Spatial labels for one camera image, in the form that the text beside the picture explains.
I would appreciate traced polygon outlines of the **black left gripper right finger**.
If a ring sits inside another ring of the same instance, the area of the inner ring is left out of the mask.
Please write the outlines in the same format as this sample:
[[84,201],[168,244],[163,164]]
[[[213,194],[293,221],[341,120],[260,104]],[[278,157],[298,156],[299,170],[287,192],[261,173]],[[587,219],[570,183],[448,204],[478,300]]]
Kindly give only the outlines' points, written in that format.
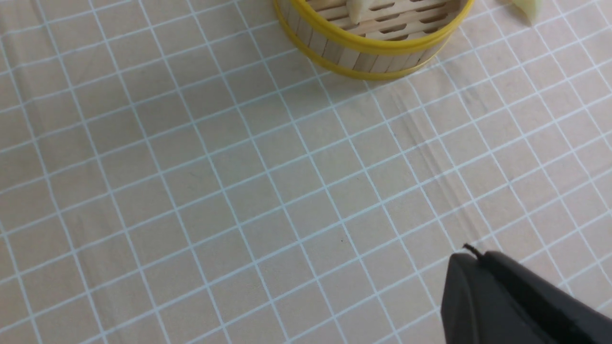
[[555,287],[510,257],[489,251],[481,265],[554,344],[609,344],[611,319]]

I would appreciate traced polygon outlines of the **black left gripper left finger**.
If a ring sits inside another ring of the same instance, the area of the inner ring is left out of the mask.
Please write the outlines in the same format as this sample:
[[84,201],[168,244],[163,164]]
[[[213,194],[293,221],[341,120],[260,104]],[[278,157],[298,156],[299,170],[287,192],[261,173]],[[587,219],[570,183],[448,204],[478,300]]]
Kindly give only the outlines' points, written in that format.
[[555,285],[498,251],[448,260],[442,327],[448,344],[561,344],[565,315],[549,299]]

